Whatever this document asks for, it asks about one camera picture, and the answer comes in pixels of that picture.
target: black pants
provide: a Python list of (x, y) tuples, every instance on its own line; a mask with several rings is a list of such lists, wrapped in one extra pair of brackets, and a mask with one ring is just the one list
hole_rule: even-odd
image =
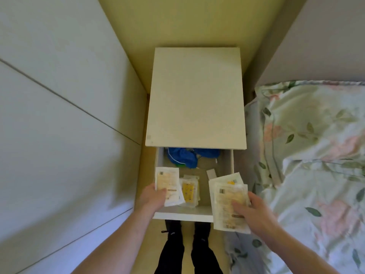
[[(162, 249), (155, 274), (180, 274), (184, 255), (183, 236), (169, 235)], [(217, 258), (208, 246), (208, 239), (195, 238), (191, 259), (195, 274), (223, 274)]]

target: white wardrobe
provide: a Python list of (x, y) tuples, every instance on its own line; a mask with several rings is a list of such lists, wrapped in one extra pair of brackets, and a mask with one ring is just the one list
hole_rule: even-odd
[(98, 0), (0, 4), (0, 273), (69, 274), (133, 210), (146, 92)]

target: beige floor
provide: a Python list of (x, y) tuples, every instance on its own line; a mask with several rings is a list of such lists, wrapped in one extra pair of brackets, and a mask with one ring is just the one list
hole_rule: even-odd
[[(146, 125), (144, 127), (144, 134), (146, 135)], [(153, 182), (155, 151), (156, 149), (154, 147), (146, 147), (144, 145), (142, 146), (142, 154), (139, 166), (137, 198), (140, 195), (142, 189), (146, 185)], [(161, 233), (161, 231), (165, 229), (165, 221), (151, 221), (144, 237), (141, 249), (139, 250), (136, 262), (132, 269), (132, 274), (151, 274), (155, 271), (160, 253), (167, 240), (167, 234)], [(182, 260), (182, 274), (191, 274), (194, 273), (194, 266), (190, 257), (194, 235), (194, 223), (189, 221), (183, 221), (182, 234), (184, 236), (185, 246), (184, 258)], [(215, 253), (223, 273), (228, 274), (229, 261), (224, 250), (223, 233), (221, 231), (214, 229), (211, 230), (209, 236), (209, 246)]]

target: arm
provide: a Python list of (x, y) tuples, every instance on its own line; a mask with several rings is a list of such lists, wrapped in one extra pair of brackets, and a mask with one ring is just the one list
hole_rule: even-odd
[(285, 232), (260, 197), (249, 192), (249, 198), (251, 207), (233, 201), (234, 210), (244, 216), (252, 232), (278, 254), (293, 274), (339, 274), (314, 251)]
[(165, 202), (166, 190), (147, 186), (135, 211), (72, 274), (129, 274), (154, 213)]

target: hand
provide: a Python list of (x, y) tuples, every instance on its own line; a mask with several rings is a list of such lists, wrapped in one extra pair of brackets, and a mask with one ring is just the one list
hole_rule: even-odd
[(142, 194), (139, 196), (136, 202), (136, 208), (145, 208), (151, 213), (155, 213), (165, 204), (166, 199), (166, 189), (155, 190), (155, 184), (150, 184), (146, 186)]
[(274, 239), (283, 228), (277, 222), (276, 216), (265, 202), (252, 192), (248, 192), (252, 206), (247, 207), (236, 201), (232, 201), (235, 212), (244, 216), (251, 231), (258, 235), (271, 249)]

